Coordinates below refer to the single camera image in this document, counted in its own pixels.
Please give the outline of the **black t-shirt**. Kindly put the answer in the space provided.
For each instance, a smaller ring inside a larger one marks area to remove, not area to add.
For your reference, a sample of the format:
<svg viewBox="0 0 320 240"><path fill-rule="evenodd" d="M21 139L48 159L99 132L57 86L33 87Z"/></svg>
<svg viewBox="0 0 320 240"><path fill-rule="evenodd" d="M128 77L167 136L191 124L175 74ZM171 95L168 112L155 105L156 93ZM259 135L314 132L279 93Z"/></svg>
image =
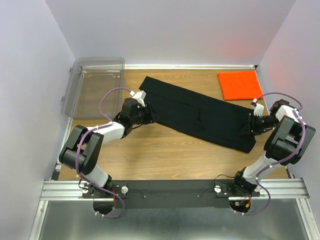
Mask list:
<svg viewBox="0 0 320 240"><path fill-rule="evenodd" d="M160 125L243 153L249 153L256 143L253 134L241 133L253 113L249 108L149 76L139 89L146 93L144 100L159 116Z"/></svg>

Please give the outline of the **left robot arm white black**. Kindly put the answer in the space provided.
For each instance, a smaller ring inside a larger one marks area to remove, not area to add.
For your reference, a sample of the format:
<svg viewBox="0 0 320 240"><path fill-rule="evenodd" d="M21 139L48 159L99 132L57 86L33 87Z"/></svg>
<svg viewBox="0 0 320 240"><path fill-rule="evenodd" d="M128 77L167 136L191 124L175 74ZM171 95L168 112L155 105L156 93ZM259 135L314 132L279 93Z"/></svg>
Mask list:
<svg viewBox="0 0 320 240"><path fill-rule="evenodd" d="M93 191L101 198L112 191L112 177L98 166L102 145L125 138L134 126L153 124L158 120L151 103L136 98L126 98L121 111L104 125L84 127L76 125L62 147L58 160L76 171L93 185Z"/></svg>

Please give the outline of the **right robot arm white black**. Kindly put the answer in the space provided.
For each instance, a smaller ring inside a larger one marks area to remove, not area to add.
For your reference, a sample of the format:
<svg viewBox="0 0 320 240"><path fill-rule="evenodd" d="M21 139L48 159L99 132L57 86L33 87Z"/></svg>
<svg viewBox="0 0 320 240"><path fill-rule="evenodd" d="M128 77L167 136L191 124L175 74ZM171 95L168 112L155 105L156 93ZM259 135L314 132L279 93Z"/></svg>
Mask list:
<svg viewBox="0 0 320 240"><path fill-rule="evenodd" d="M254 100L253 113L247 115L241 130L244 136L257 136L272 131L266 140L264 154L252 165L238 171L230 183L230 191L241 196L252 194L258 187L257 181L273 170L296 164L305 153L316 129L305 124L299 111L284 99L276 101L269 115L263 115L264 107Z"/></svg>

